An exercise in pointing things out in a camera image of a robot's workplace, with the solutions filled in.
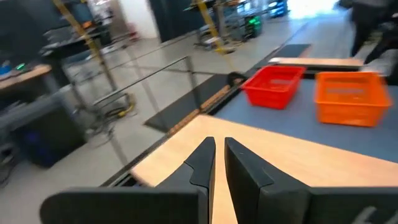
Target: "green light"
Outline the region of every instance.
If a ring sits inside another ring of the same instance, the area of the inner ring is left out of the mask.
[[[21,70],[21,69],[23,69],[24,67],[25,67],[25,63],[19,64],[19,65],[17,66],[17,70]]]

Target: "orange basket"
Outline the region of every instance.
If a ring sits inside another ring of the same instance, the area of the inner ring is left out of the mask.
[[[250,103],[284,109],[294,96],[305,68],[295,66],[266,66],[242,85]]]
[[[318,120],[373,127],[392,105],[376,72],[321,72],[315,92]]]

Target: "black floor mat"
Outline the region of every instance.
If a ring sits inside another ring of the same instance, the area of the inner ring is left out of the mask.
[[[227,75],[213,75],[198,85],[195,91],[199,95],[200,104],[204,103],[226,85]],[[145,125],[159,131],[167,132],[197,108],[193,91],[190,91],[171,105],[168,105],[161,112],[155,114],[155,116],[149,118],[145,122]]]
[[[299,57],[309,48],[309,44],[290,44],[282,47],[273,57]],[[251,77],[257,70],[268,64],[268,57],[264,57],[261,61],[249,69],[245,76]],[[201,85],[196,87],[199,94],[200,104],[204,103],[214,94],[219,92],[227,85],[227,75],[213,75],[211,78],[204,81]],[[158,129],[159,131],[167,132],[178,124],[182,119],[187,117],[192,111],[197,109],[195,99],[192,91],[185,94],[177,101],[163,109],[155,116],[149,118],[145,125]]]

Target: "blue tabletop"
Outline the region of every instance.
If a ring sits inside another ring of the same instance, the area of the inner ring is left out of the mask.
[[[313,80],[302,80],[284,110],[251,106],[242,91],[215,116],[327,146],[398,162],[398,106],[393,105],[375,128],[319,123],[315,116]],[[394,103],[398,86],[389,86]]]

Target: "white wall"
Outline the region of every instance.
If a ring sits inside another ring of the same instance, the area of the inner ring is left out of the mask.
[[[157,25],[147,0],[119,0],[126,22],[132,22],[141,38],[156,38]]]

